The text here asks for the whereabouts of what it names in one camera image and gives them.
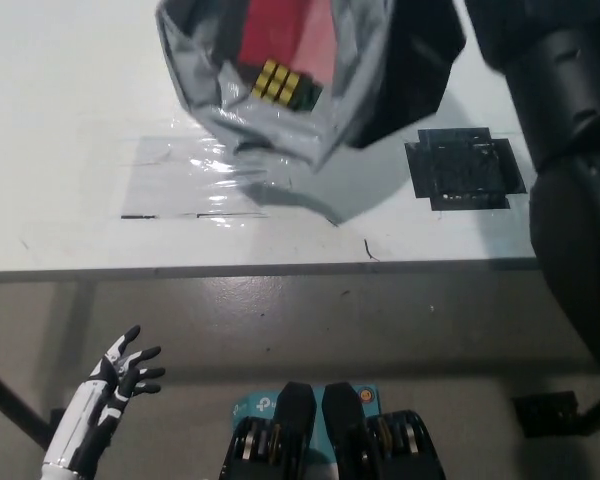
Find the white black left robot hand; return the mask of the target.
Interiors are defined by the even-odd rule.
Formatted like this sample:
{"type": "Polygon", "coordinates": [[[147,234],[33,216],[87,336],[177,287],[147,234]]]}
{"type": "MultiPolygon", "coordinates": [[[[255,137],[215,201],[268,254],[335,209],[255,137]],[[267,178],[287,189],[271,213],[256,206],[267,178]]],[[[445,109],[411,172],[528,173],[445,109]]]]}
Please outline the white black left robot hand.
{"type": "Polygon", "coordinates": [[[43,479],[93,479],[131,399],[161,391],[155,381],[165,369],[142,365],[161,348],[125,353],[140,332],[136,325],[121,335],[75,391],[46,450],[43,479]]]}

